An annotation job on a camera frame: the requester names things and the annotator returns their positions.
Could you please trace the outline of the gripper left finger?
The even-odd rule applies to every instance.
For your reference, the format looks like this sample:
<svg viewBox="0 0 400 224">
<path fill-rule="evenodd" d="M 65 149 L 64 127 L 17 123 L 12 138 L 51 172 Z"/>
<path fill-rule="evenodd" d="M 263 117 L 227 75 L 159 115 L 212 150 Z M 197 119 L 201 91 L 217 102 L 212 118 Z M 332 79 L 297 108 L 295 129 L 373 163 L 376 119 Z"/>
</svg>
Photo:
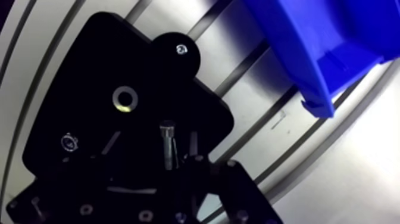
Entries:
<svg viewBox="0 0 400 224">
<path fill-rule="evenodd" d="M 159 131 L 29 138 L 34 181 L 6 206 L 14 223 L 169 223 Z"/>
</svg>

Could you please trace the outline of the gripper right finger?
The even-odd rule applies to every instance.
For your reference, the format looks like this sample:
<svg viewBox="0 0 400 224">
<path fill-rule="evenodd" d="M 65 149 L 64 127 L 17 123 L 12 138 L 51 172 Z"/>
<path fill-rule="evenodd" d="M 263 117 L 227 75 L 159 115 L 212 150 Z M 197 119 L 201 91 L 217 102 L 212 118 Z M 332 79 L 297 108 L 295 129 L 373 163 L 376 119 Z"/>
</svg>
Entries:
<svg viewBox="0 0 400 224">
<path fill-rule="evenodd" d="M 207 194 L 219 197 L 230 223 L 283 222 L 238 161 L 212 163 L 198 152 L 196 132 L 190 134 L 179 184 L 180 223 L 199 223 L 197 214 Z"/>
</svg>

